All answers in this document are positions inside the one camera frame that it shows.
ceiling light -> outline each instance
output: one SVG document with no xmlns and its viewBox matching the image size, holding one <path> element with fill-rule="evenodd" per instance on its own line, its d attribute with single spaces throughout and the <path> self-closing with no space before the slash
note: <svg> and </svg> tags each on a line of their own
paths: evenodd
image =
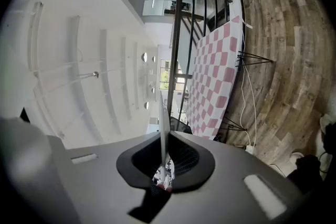
<svg viewBox="0 0 336 224">
<path fill-rule="evenodd" d="M 93 75 L 96 77 L 96 78 L 99 78 L 99 73 L 97 71 L 93 72 Z"/>
<path fill-rule="evenodd" d="M 141 55 L 141 60 L 143 60 L 144 62 L 147 62 L 147 53 L 146 52 Z"/>
</svg>

white ceiling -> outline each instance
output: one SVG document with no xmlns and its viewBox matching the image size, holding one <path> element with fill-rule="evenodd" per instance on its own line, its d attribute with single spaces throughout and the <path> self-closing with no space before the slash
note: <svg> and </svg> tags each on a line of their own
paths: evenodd
<svg viewBox="0 0 336 224">
<path fill-rule="evenodd" d="M 145 134 L 150 109 L 143 105 L 155 99 L 148 80 L 158 53 L 122 0 L 14 0 L 3 22 L 1 46 L 11 46 L 37 78 L 18 98 L 32 124 L 66 148 Z M 94 71 L 98 79 L 86 77 Z"/>
<path fill-rule="evenodd" d="M 173 24 L 145 23 L 148 36 L 158 45 L 169 46 Z"/>
</svg>

